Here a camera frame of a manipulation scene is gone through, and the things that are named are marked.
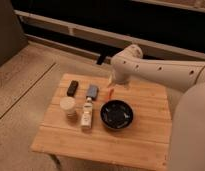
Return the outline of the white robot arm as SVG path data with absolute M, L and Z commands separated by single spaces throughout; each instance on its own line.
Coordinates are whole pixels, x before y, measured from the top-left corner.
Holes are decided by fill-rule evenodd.
M 205 61 L 147 60 L 131 44 L 111 66 L 113 85 L 138 76 L 183 93 L 173 114 L 167 171 L 205 171 Z

